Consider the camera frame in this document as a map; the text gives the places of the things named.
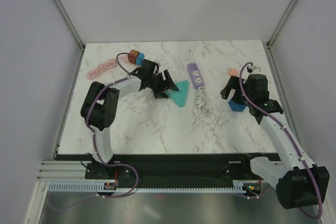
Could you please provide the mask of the brown cube plug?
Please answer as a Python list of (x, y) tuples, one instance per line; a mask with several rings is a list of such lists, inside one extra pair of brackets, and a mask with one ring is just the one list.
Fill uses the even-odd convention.
[(129, 63), (137, 65), (137, 59), (140, 55), (140, 52), (137, 50), (130, 50), (130, 52), (127, 54), (127, 59), (129, 61)]

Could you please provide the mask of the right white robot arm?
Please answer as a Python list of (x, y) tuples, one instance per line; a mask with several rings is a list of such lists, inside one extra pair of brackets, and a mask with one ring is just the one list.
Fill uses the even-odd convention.
[(227, 99), (231, 91), (234, 95), (229, 100), (230, 107), (241, 105), (249, 109), (281, 160), (281, 165), (276, 165), (264, 156), (252, 158), (241, 164), (241, 174), (248, 179), (256, 175), (263, 178), (275, 189), (285, 209), (323, 204), (330, 174), (307, 155), (293, 135), (281, 105), (269, 97), (267, 77), (263, 74), (250, 74), (247, 79), (231, 76), (220, 94)]

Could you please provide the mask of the light blue plug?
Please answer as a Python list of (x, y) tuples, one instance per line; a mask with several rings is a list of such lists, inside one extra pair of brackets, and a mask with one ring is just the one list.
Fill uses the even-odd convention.
[(139, 53), (139, 55), (136, 58), (136, 64), (138, 66), (141, 66), (144, 59), (145, 59), (144, 53)]

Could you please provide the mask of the blue cube plug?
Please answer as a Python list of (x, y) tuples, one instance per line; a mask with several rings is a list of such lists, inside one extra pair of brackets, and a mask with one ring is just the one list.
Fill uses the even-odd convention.
[(233, 100), (229, 100), (228, 105), (233, 112), (243, 112), (246, 108), (245, 104), (238, 104), (235, 103)]

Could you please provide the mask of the pink plug adapter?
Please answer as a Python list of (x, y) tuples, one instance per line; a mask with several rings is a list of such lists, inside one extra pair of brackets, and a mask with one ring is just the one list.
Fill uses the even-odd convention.
[(236, 69), (229, 69), (228, 74), (230, 76), (236, 76), (236, 77), (239, 76), (239, 73)]

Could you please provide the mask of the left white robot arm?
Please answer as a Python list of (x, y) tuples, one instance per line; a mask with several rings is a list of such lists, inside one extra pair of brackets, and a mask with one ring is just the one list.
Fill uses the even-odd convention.
[(111, 178), (115, 173), (115, 165), (110, 162), (113, 158), (110, 127), (116, 118), (118, 102), (144, 89), (151, 89), (156, 99), (168, 98), (168, 90), (179, 91), (168, 70), (159, 72), (156, 62), (145, 59), (126, 77), (109, 84), (95, 81), (87, 92), (80, 115), (92, 133), (93, 157), (100, 162), (97, 173), (103, 178)]

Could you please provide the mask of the teal power strip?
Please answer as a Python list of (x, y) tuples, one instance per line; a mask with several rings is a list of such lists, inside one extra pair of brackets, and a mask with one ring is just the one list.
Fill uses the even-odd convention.
[(190, 83), (187, 80), (176, 83), (178, 91), (167, 90), (165, 93), (179, 107), (183, 108), (187, 102), (187, 96), (190, 88)]

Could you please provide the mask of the purple power strip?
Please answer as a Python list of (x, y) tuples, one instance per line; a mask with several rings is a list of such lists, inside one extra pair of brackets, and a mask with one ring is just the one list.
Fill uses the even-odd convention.
[(189, 63), (187, 65), (188, 74), (190, 76), (193, 87), (197, 90), (204, 86), (204, 80), (196, 63)]

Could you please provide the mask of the white cube plug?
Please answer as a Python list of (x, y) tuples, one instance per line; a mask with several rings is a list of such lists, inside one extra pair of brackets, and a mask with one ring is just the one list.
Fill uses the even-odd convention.
[(156, 62), (156, 58), (153, 56), (146, 56), (145, 60)]

